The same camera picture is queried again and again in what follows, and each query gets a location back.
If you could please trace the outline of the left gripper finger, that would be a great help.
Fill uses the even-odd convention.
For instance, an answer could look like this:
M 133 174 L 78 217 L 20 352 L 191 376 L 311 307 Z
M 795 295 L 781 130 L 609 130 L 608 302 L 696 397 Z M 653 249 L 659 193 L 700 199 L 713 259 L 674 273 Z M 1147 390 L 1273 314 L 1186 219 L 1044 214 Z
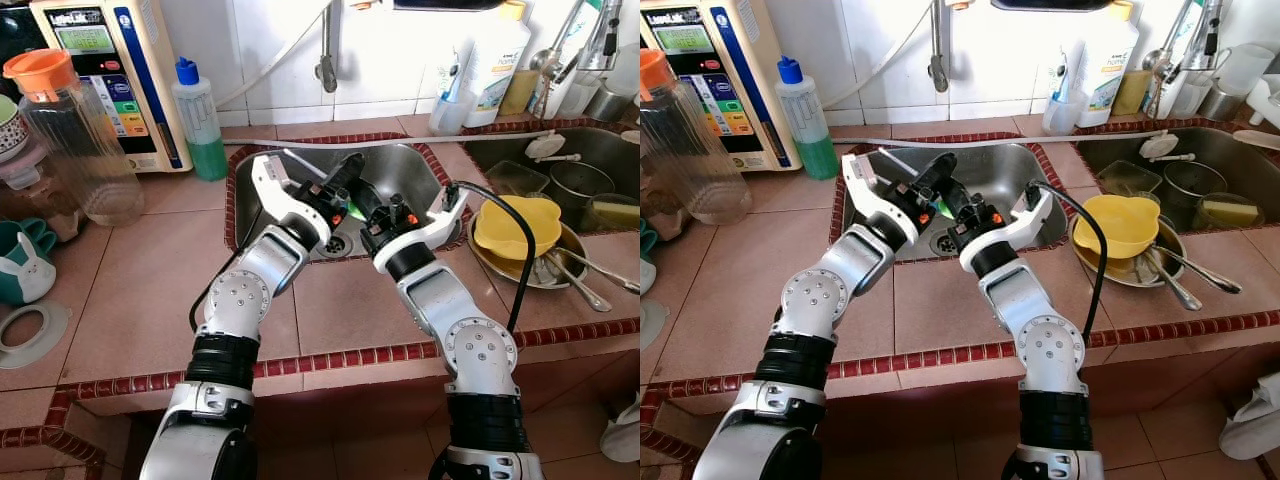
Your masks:
M 328 174 L 328 193 L 334 196 L 351 196 L 353 183 L 360 180 L 366 165 L 364 154 L 349 154 L 332 169 Z
M 920 173 L 920 187 L 932 196 L 946 196 L 954 188 L 954 170 L 957 157 L 952 152 L 941 154 L 931 160 Z

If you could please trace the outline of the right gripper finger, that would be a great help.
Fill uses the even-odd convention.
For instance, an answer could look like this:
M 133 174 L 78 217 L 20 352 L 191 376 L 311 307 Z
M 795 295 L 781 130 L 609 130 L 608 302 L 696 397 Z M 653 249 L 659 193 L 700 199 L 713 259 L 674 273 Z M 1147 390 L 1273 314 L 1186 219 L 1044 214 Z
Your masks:
M 977 224 L 977 206 L 966 187 L 960 182 L 943 180 L 940 184 L 940 202 L 957 225 L 974 227 Z
M 378 225 L 387 219 L 387 210 L 376 189 L 361 178 L 349 180 L 346 187 L 349 192 L 349 211 L 360 216 L 366 225 Z

